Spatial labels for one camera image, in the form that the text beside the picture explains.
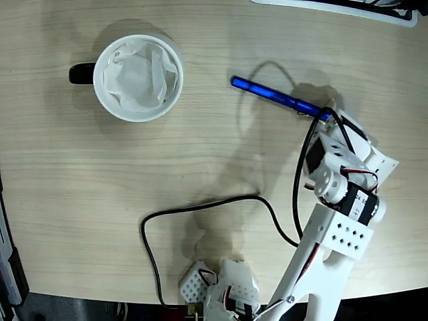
table surface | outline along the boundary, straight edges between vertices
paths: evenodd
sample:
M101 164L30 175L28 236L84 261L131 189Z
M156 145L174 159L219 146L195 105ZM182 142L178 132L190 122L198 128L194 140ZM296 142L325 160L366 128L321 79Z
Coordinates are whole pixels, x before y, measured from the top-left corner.
M0 169L33 292L158 302L139 223L210 198L260 191L294 236L291 191L309 121L231 88L233 74L354 112L400 165L385 220L344 296L428 286L428 19L409 29L248 0L22 0L0 12ZM177 105L146 124L109 115L68 83L132 33L168 35L186 75ZM302 191L305 222L316 203ZM165 300L196 259L243 258L267 302L294 252L253 201L158 218L148 238Z

white robotic arm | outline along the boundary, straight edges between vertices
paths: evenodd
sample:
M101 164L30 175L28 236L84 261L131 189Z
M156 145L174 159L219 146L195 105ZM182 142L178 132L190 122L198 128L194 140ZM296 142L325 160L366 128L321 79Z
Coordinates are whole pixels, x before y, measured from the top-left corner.
M386 204L375 193L398 165L370 143L362 127L343 111L354 153L347 149L337 124L319 126L306 154L304 172L320 198L304 236L260 321L278 321L303 296L305 321L332 321L354 263L361 260ZM328 258L323 256L331 251Z
M218 281L198 292L203 297L204 320L238 320L239 313L244 316L240 320L278 321L309 295L305 321L333 321L352 267L362 259L373 235L368 224L378 223L385 214L386 204L377 197L377 190L398 165L372 146L360 124L341 110L337 115L354 152L346 146L333 117L317 125L303 170L314 182L305 187L314 191L321 204L315 206L267 308L255 315L260 307L255 278L243 262L224 260ZM323 260L326 252L331 253ZM195 297L188 289L200 288L195 284L202 282L199 274L203 276L201 271L206 269L204 263L196 263L182 282L181 293L188 302ZM228 300L233 308L227 307Z

blue pen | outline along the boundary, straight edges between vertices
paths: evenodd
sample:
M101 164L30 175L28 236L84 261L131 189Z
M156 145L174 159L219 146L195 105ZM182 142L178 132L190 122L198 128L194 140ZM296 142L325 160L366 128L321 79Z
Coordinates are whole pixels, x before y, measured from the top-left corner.
M296 112L300 112L305 115L315 117L321 110L320 107L315 106L309 102L291 97L283 92L279 92L272 88L251 82L238 76L233 76L230 82L233 87L245 90L246 92L251 92L252 94L256 94L263 98L267 98L273 102L290 107ZM329 113L325 113L322 115L321 120L327 120L329 116Z

white bracket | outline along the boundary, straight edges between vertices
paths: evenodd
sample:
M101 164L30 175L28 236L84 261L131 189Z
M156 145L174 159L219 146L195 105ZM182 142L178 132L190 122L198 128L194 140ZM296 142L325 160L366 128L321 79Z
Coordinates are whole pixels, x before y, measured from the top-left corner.
M367 226L317 204L269 305L278 300L285 302L263 315L260 321L278 321L306 294L309 299L305 321L333 320L350 271L355 261L363 257L372 235ZM332 250L330 256L323 261L329 250ZM312 261L301 275L311 255Z

white mug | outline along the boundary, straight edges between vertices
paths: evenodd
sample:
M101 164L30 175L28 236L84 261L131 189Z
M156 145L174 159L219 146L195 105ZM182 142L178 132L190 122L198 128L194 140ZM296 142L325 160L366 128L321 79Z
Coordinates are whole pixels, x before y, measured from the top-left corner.
M110 56L117 48L132 39L151 41L164 48L171 55L179 74L177 84L171 97L165 100L159 107L153 108L147 112L132 112L121 107L119 100L104 88L103 74ZM166 114L179 99L184 82L183 62L184 60L178 47L168 37L157 34L127 35L126 37L117 39L104 49L96 63L78 64L71 67L68 78L72 84L93 84L98 100L111 115L128 122L148 122Z

